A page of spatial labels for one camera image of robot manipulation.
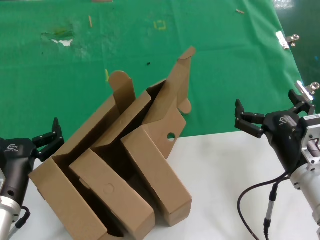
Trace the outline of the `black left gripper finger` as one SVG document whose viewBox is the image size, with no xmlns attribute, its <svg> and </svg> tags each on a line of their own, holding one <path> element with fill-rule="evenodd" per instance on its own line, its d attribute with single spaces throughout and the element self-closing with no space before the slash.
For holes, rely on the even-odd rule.
<svg viewBox="0 0 320 240">
<path fill-rule="evenodd" d="M 54 118 L 51 132 L 34 137 L 32 143 L 35 145 L 34 157 L 44 162 L 65 143 L 63 132 L 57 117 Z"/>
</svg>

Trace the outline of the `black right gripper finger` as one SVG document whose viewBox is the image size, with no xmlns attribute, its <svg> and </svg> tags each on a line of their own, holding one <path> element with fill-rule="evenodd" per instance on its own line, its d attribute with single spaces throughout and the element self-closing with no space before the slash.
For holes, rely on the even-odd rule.
<svg viewBox="0 0 320 240">
<path fill-rule="evenodd" d="M 240 99 L 235 101 L 235 127 L 253 137 L 261 138 L 265 116 L 260 113 L 246 112 Z"/>
<path fill-rule="evenodd" d="M 302 95 L 298 95 L 293 89 L 289 90 L 288 97 L 293 104 L 289 109 L 294 114 L 305 112 L 308 116 L 315 114 L 316 107 L 309 101 L 306 101 Z"/>
</svg>

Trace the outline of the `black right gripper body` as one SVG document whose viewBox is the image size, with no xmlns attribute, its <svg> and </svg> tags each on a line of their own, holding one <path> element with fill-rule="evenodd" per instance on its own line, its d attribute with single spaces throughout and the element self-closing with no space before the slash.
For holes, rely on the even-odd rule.
<svg viewBox="0 0 320 240">
<path fill-rule="evenodd" d="M 287 173 L 293 173 L 301 161 L 301 130 L 299 115 L 291 111 L 276 111 L 265 115 L 262 129 Z"/>
</svg>

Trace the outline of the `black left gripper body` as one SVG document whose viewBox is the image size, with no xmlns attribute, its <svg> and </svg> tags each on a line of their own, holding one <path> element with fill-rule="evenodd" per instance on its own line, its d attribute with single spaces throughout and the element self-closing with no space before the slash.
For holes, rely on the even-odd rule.
<svg viewBox="0 0 320 240">
<path fill-rule="evenodd" d="M 5 177 L 0 191 L 2 197 L 15 202 L 24 201 L 29 174 L 34 169 L 36 149 L 35 144 L 28 138 L 0 140 L 0 169 Z"/>
</svg>

